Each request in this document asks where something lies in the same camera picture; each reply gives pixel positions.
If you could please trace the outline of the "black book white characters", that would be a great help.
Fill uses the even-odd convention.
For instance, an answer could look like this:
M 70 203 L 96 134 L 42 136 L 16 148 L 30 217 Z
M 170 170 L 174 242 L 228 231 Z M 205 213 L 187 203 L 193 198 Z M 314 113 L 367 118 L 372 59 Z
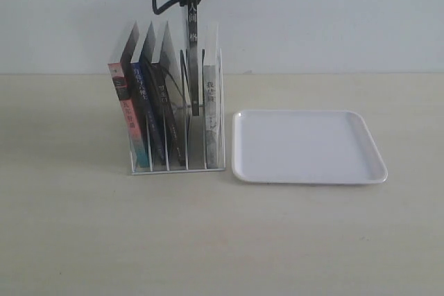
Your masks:
M 193 116 L 200 114 L 198 85 L 198 0 L 187 0 L 185 11 L 188 87 Z

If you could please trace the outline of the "grey and white book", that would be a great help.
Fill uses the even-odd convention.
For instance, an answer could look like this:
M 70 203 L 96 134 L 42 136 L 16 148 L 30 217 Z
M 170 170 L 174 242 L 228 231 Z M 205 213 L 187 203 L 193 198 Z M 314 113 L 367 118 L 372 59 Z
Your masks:
M 205 113 L 205 147 L 208 168 L 219 168 L 220 148 L 220 69 L 219 24 L 212 22 L 205 34 L 203 57 L 203 104 Z

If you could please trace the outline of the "blue book with orange moon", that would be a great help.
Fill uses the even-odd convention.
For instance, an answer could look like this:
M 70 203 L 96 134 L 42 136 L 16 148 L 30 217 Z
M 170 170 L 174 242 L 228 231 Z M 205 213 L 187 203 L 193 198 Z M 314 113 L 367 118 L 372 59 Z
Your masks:
M 150 79 L 148 61 L 151 59 L 155 46 L 153 23 L 142 26 L 130 61 L 135 84 L 142 107 L 142 124 L 145 127 L 148 147 L 149 166 L 156 160 L 160 165 L 166 164 L 164 147 L 164 126 L 160 121 L 159 103 L 156 101 L 155 89 Z

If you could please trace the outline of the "clear acrylic book rack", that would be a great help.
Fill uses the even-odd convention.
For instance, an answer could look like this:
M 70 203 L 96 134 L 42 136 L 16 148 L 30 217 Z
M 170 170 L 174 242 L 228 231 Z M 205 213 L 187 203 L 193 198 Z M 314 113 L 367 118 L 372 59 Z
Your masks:
M 182 92 L 184 97 L 184 120 L 185 120 L 185 157 L 186 164 L 180 166 L 177 159 L 169 159 L 169 144 L 170 138 L 167 135 L 166 126 L 164 126 L 164 147 L 166 153 L 166 164 L 160 165 L 156 160 L 153 165 L 148 168 L 140 168 L 136 163 L 136 155 L 131 144 L 131 164 L 133 173 L 190 173 L 190 172 L 206 172 L 206 171 L 222 171 L 226 168 L 226 149 L 225 149 L 225 110 L 224 110 L 224 93 L 223 93 L 223 70 L 222 70 L 222 55 L 219 47 L 219 69 L 220 69 L 220 97 L 221 97 L 221 118 L 220 118 L 220 148 L 219 148 L 219 168 L 208 168 L 206 162 L 206 147 L 205 147 L 205 113 L 203 104 L 203 65 L 199 69 L 198 85 L 199 85 L 199 107 L 200 114 L 193 116 L 191 113 L 191 102 L 188 87 L 188 70 L 187 70 L 187 54 L 183 50 L 175 48 L 176 58 L 178 61 L 179 70 L 182 74 Z M 202 55 L 199 57 L 203 62 L 205 55 L 204 49 Z

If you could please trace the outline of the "black thin book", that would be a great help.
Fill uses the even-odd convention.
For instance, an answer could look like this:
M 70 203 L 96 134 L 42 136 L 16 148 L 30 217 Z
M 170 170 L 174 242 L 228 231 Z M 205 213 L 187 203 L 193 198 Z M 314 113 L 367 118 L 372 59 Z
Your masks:
M 182 74 L 179 70 L 169 23 L 160 24 L 153 39 L 153 52 L 144 57 L 148 79 L 158 99 L 162 124 L 169 135 L 169 159 L 175 158 L 180 166 L 186 164 L 185 120 Z

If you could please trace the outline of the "pink and teal book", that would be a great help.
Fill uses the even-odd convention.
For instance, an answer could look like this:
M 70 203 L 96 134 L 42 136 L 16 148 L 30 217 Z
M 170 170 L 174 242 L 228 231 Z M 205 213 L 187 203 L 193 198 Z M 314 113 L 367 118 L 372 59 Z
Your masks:
M 136 163 L 140 168 L 148 168 L 151 163 L 148 156 L 146 118 L 131 67 L 138 39 L 137 22 L 128 22 L 118 36 L 108 62 L 108 70 L 126 120 L 130 142 L 136 155 Z

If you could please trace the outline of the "white square plastic tray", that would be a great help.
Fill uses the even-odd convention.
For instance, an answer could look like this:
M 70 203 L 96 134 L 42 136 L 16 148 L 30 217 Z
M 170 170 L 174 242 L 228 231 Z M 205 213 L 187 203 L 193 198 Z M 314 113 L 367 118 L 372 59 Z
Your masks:
M 349 110 L 242 110 L 232 171 L 244 182 L 367 185 L 388 171 L 364 118 Z

